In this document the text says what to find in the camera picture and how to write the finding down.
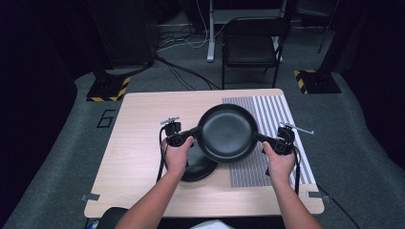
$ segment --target dark gray carpet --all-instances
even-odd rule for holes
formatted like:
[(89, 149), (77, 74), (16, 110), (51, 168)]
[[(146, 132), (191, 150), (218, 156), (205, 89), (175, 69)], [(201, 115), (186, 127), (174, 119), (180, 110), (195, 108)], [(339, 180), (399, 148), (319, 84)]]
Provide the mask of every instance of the dark gray carpet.
[[(333, 75), (341, 94), (301, 94), (298, 88), (293, 71), (320, 66), (328, 47), (317, 54), (320, 40), (319, 32), (291, 32), (276, 85), (284, 91), (295, 123), (315, 131), (315, 135), (300, 134), (315, 179), (361, 228), (405, 228), (405, 171), (387, 158), (368, 131), (359, 104), (344, 79), (337, 73)], [(214, 63), (205, 61), (207, 43), (199, 49), (184, 45), (158, 54), (220, 85), (220, 37), (216, 48)], [(198, 77), (179, 73), (196, 90), (208, 90)], [(229, 75), (240, 73), (262, 74), (259, 70), (233, 71)], [(267, 75), (270, 80), (272, 71)], [(84, 227), (85, 202), (79, 199), (91, 191), (112, 132), (112, 128), (96, 126), (106, 109), (116, 110), (109, 115), (117, 117), (121, 104), (121, 101), (86, 102), (93, 82), (91, 74), (77, 79), (78, 95), (69, 119), (4, 228)], [(228, 89), (269, 87), (265, 84), (227, 86)], [(185, 90), (168, 68), (157, 61), (147, 71), (131, 78), (127, 93)], [(335, 203), (325, 202), (325, 208), (317, 216), (325, 228), (355, 228)]]

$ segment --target light wood tabletop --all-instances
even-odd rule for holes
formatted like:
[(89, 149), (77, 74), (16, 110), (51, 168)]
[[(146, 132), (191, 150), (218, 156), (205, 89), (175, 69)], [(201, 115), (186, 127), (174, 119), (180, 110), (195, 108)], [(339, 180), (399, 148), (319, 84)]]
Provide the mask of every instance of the light wood tabletop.
[[(282, 95), (278, 89), (135, 93), (125, 95), (101, 161), (84, 215), (100, 218), (110, 207), (130, 208), (155, 184), (160, 167), (159, 132), (163, 120), (179, 116), (183, 131), (224, 97)], [(324, 204), (309, 198), (316, 184), (302, 184), (300, 199), (312, 214)], [(219, 163), (208, 177), (181, 181), (164, 217), (252, 217), (281, 215), (271, 186), (231, 188), (229, 165)]]

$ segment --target person's left arm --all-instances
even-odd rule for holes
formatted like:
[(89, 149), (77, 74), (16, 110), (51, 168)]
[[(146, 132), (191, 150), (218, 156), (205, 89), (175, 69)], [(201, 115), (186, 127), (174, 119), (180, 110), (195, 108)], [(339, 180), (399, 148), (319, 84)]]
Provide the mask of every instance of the person's left arm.
[(161, 217), (184, 174), (187, 151), (192, 142), (192, 136), (187, 138), (180, 147), (167, 146), (166, 142), (163, 141), (163, 148), (167, 147), (165, 156), (167, 173), (125, 213), (119, 220), (116, 229), (158, 227)]

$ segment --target person's right arm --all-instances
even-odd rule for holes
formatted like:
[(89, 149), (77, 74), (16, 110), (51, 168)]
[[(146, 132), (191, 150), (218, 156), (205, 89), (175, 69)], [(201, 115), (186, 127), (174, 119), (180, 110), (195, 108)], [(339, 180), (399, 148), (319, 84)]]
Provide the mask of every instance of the person's right arm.
[(263, 143), (263, 147), (268, 156), (270, 182), (274, 188), (286, 228), (322, 228), (289, 184), (289, 175), (295, 164), (294, 154), (279, 156), (267, 142)]

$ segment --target black frying pan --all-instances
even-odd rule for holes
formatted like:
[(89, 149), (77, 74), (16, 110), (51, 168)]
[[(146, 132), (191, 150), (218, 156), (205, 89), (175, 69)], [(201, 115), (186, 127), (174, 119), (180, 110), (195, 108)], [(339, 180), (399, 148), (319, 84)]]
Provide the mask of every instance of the black frying pan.
[(245, 108), (220, 104), (209, 109), (200, 119), (202, 133), (197, 136), (200, 148), (210, 159), (232, 163), (247, 156), (256, 147), (258, 131), (254, 117)]

